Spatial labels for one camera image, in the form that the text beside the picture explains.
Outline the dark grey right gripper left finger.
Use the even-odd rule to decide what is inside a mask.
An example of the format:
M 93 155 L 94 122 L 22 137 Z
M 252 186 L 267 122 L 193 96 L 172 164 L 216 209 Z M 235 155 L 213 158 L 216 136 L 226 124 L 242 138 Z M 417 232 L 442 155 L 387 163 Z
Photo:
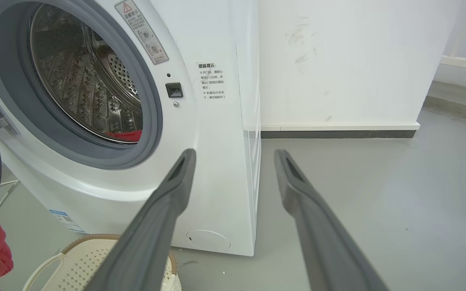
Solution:
M 159 291 L 177 218 L 191 196 L 196 151 L 186 149 L 102 262 L 87 291 Z

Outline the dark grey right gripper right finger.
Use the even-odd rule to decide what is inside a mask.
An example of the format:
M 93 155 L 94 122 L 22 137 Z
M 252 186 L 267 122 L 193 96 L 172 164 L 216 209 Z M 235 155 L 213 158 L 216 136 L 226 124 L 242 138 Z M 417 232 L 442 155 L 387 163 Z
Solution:
M 313 291 L 387 291 L 388 287 L 309 182 L 290 153 L 274 152 L 278 188 L 294 218 Z

